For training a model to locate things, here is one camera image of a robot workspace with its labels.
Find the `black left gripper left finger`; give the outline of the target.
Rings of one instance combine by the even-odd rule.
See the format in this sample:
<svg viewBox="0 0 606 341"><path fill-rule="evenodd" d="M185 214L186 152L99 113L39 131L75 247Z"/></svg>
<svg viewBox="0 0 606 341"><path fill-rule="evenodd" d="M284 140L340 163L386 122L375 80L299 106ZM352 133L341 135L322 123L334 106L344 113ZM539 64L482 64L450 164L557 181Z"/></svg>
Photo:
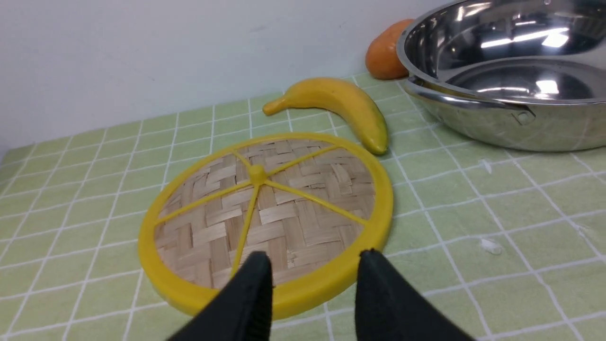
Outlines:
<svg viewBox="0 0 606 341"><path fill-rule="evenodd" d="M271 333L271 262L253 251L227 285L169 341L268 341Z"/></svg>

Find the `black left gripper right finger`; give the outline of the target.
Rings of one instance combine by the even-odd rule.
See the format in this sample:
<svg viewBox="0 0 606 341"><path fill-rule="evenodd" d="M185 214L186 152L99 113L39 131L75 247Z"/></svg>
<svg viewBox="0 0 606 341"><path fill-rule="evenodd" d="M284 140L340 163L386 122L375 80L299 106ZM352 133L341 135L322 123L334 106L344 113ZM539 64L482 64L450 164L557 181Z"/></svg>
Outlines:
<svg viewBox="0 0 606 341"><path fill-rule="evenodd" d="M355 296L358 341L472 341L412 287L378 250L360 254Z"/></svg>

